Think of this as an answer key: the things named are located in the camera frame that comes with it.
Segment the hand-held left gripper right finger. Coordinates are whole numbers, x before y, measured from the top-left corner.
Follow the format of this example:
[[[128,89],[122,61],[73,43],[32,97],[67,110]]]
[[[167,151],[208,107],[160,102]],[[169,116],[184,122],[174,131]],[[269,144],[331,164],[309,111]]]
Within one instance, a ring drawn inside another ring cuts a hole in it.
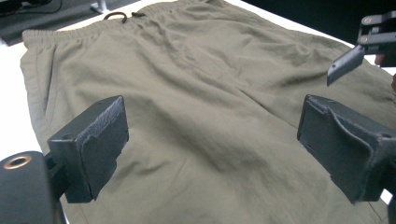
[[[298,141],[351,203],[396,196],[396,132],[334,100],[307,95]]]

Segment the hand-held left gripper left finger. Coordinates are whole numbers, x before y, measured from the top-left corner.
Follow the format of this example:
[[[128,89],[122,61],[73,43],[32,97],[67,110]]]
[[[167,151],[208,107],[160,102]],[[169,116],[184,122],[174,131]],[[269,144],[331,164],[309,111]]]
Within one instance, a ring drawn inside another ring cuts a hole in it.
[[[100,100],[67,123],[49,140],[56,163],[64,166],[69,203],[95,200],[117,168],[117,157],[129,141],[123,97]]]

